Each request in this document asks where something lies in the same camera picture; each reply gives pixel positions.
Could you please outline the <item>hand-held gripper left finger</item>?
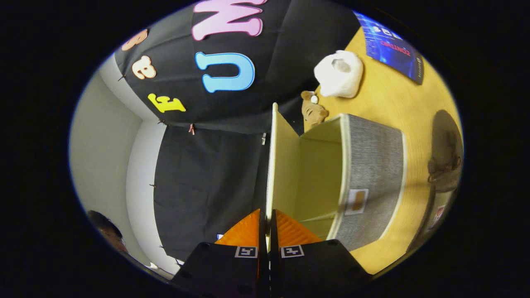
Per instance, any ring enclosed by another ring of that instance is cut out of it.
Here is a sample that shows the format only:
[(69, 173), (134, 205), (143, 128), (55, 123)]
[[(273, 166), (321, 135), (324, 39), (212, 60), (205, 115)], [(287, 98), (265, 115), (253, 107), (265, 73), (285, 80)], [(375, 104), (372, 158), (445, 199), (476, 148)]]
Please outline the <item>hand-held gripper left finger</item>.
[(268, 298), (266, 223), (257, 209), (217, 242), (200, 242), (172, 283), (201, 298)]

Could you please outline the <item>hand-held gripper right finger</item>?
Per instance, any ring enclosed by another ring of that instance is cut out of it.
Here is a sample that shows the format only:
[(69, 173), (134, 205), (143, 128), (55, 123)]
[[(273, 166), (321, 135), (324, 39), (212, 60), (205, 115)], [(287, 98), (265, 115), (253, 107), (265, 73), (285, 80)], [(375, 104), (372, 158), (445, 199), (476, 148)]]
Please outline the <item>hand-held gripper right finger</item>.
[(273, 298), (352, 298), (373, 280), (339, 240), (322, 241), (276, 209), (270, 237)]

